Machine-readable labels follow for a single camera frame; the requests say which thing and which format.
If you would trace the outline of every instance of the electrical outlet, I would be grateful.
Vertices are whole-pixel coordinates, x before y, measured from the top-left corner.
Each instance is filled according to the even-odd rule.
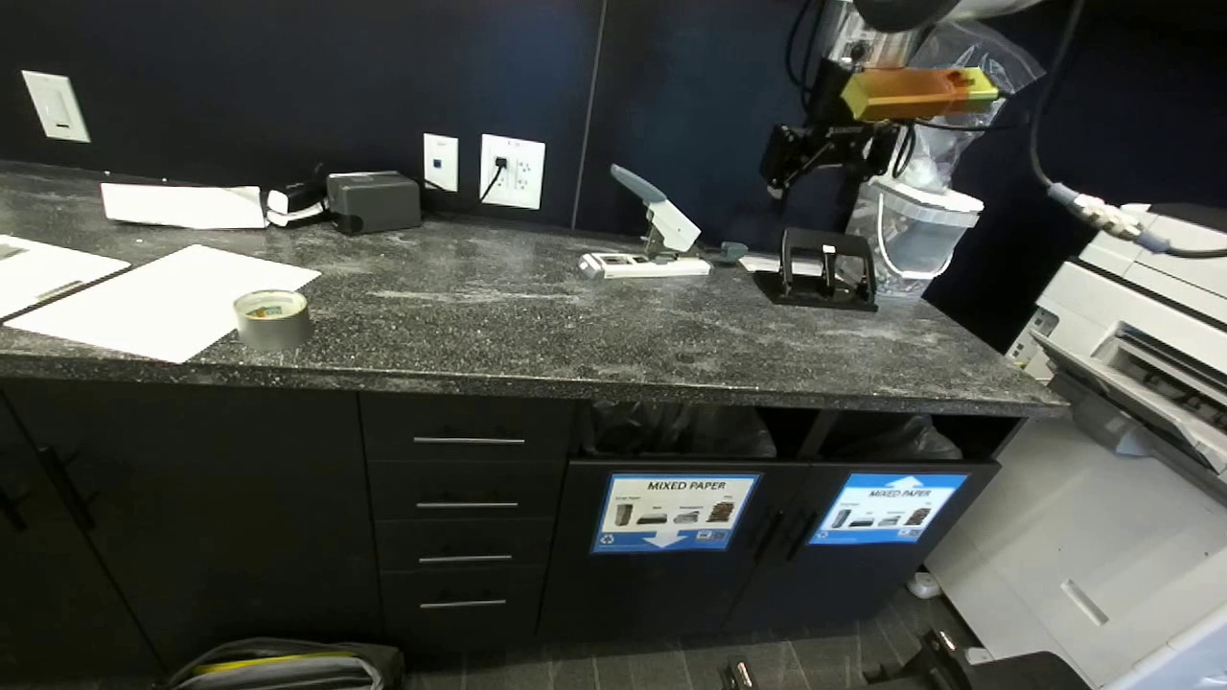
[[[69,78],[23,68],[23,81],[36,100],[36,111],[38,111],[45,140],[88,143],[88,128],[79,118],[77,94],[72,94]]]
[[[481,184],[487,206],[539,210],[543,143],[484,136]]]
[[[427,192],[461,194],[461,140],[421,136],[421,182]]]

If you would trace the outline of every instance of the dark wall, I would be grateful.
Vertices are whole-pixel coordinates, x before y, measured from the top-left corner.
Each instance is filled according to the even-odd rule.
[[[91,100],[91,151],[36,140],[0,68],[0,152],[196,182],[297,182],[320,160],[395,165],[405,136],[527,131],[551,147],[547,220],[645,229],[610,160],[658,182],[711,239],[769,247],[766,128],[796,123],[781,41],[801,0],[0,0],[0,60],[65,60]],[[997,22],[1052,58],[1067,0]],[[1227,4],[1094,0],[1048,160],[1108,201],[1227,202]],[[1037,94],[961,160],[989,210],[931,301],[1008,344],[1086,235],[1025,170]],[[795,192],[822,223],[828,178]]]

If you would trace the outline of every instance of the granite countertop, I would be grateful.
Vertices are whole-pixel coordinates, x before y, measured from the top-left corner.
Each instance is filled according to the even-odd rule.
[[[344,239],[129,229],[96,182],[0,165],[0,235],[155,260],[179,247],[320,269],[300,352],[251,352],[234,334],[188,366],[136,361],[0,330],[0,378],[190,386],[651,399],[815,410],[1053,414],[1062,403],[927,302],[877,315],[776,308],[749,271],[588,280],[610,239],[427,223]]]

